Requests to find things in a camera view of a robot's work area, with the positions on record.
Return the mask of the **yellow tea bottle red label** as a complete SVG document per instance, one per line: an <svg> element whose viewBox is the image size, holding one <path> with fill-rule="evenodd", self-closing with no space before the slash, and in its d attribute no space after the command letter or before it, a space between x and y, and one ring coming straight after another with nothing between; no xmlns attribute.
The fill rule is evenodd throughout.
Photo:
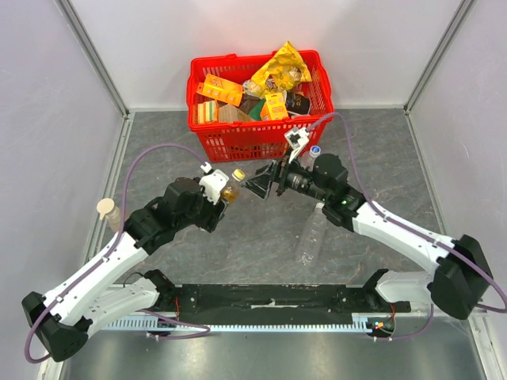
<svg viewBox="0 0 507 380"><path fill-rule="evenodd" d="M227 185L221 191L222 198L228 203L233 203L241 191L241 184L245 178L246 174L242 170L235 169Z"/></svg>

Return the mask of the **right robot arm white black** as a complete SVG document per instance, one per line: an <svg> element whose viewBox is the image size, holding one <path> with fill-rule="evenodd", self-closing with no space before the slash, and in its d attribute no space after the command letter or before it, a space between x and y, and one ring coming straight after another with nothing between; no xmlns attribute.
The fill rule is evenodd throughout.
<svg viewBox="0 0 507 380"><path fill-rule="evenodd" d="M322 213L330 223L379 241L421 268L420 272L382 272L362 294L371 311L396 302L427 302L450 317L466 320L489 287L491 270L475 238L434 233L377 202L369 203L349 184L348 171L335 154L322 154L307 168L285 154L242 182L264 200L274 184L278 196L291 189L322 202Z"/></svg>

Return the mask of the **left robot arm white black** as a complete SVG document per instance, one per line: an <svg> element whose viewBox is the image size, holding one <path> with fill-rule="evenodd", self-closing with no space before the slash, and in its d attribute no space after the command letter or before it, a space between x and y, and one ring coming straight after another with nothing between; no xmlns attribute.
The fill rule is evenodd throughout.
<svg viewBox="0 0 507 380"><path fill-rule="evenodd" d="M227 209L223 190L228 175L215 170L201 178L179 177L163 196L133 211L112 240L69 279L45 294L29 293L21 302L29 337L37 337L56 362L69 359L103 326L132 312L168 310L174 284L159 270L103 295L116 279L170 243L188 226L213 232Z"/></svg>

